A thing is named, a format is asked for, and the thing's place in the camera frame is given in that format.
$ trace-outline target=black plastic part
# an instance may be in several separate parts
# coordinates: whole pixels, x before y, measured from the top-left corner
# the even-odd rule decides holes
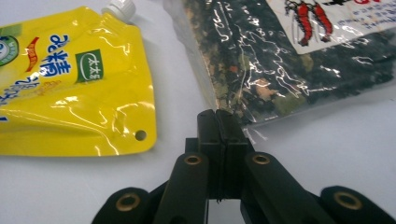
[[[269,223],[335,224],[275,157],[249,153],[246,165],[247,187]]]
[[[197,117],[198,150],[205,154],[210,162],[209,198],[223,198],[223,156],[224,145],[219,135],[219,125],[213,110],[206,110]]]
[[[205,224],[208,200],[240,199],[247,224],[396,224],[381,208],[343,187],[306,191],[270,154],[255,152],[234,117],[225,111],[198,115],[198,138],[170,179],[151,193],[120,190],[93,224]]]
[[[244,185],[244,159],[248,154],[248,140],[232,114],[218,110],[216,117],[220,126],[221,139],[225,145],[223,197],[240,199]]]
[[[143,189],[122,189],[111,195],[92,224],[143,224],[149,207],[149,194]]]
[[[329,187],[321,192],[320,199],[339,224],[396,224],[391,216],[353,189]]]
[[[154,224],[207,223],[209,162],[205,155],[181,155],[166,185]]]

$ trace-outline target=white spout cap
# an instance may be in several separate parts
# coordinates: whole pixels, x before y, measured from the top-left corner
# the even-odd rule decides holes
[[[110,13],[125,23],[130,23],[135,12],[136,7],[132,0],[111,0],[106,7],[102,8],[102,13]]]

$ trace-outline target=clear plastic packaging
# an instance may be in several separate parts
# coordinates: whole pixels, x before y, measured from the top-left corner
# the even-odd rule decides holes
[[[393,0],[172,0],[164,7],[206,98],[242,124],[393,80]]]

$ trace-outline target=seaweed snack package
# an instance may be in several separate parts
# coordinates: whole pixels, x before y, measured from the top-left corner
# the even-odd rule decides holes
[[[154,145],[141,34],[113,16],[126,7],[134,11],[80,7],[0,28],[1,155],[112,156]]]
[[[244,125],[360,94],[395,74],[395,0],[173,0],[165,8],[209,102]]]

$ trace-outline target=white background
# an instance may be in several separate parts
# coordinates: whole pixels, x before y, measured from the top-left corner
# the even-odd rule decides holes
[[[196,115],[208,109],[166,0],[135,0],[156,96],[158,140],[142,154],[112,158],[0,157],[0,223],[91,223],[115,191],[151,191],[169,178],[186,137],[196,137]],[[0,26],[107,0],[2,0]],[[303,114],[248,127],[256,150],[276,156],[309,191],[342,185],[359,191],[396,217],[396,87]],[[211,203],[209,223],[244,223],[238,202]]]

